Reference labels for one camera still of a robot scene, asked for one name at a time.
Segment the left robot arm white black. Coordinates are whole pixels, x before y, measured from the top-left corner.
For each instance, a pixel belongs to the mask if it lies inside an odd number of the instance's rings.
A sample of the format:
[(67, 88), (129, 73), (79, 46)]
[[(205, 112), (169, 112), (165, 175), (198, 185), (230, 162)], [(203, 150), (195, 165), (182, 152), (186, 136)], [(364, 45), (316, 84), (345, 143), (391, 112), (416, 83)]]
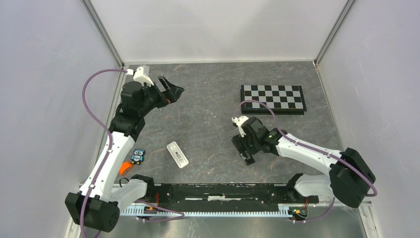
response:
[(152, 177), (133, 175), (123, 187), (113, 190), (113, 185), (126, 155), (145, 126), (145, 116), (155, 108), (175, 103), (184, 92), (184, 88), (165, 77), (158, 79), (164, 91), (142, 79), (123, 85), (121, 102), (105, 129), (108, 138), (94, 169), (76, 193), (68, 193), (65, 205), (82, 230), (91, 228), (109, 233), (129, 205), (138, 199), (150, 202), (156, 197)]

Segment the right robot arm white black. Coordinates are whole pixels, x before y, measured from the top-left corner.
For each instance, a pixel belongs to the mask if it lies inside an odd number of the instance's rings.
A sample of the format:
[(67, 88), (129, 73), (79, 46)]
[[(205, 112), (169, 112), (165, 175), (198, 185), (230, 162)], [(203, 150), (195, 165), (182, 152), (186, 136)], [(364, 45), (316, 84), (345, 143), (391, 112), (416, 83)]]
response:
[(357, 208), (365, 197), (377, 195), (376, 177), (357, 150), (320, 147), (282, 129), (268, 130), (256, 117), (233, 117), (232, 122), (239, 130), (232, 143), (246, 165), (255, 163), (253, 156), (263, 152), (296, 160), (321, 173), (296, 176), (286, 188), (290, 201), (299, 202), (308, 196), (334, 196), (343, 204)]

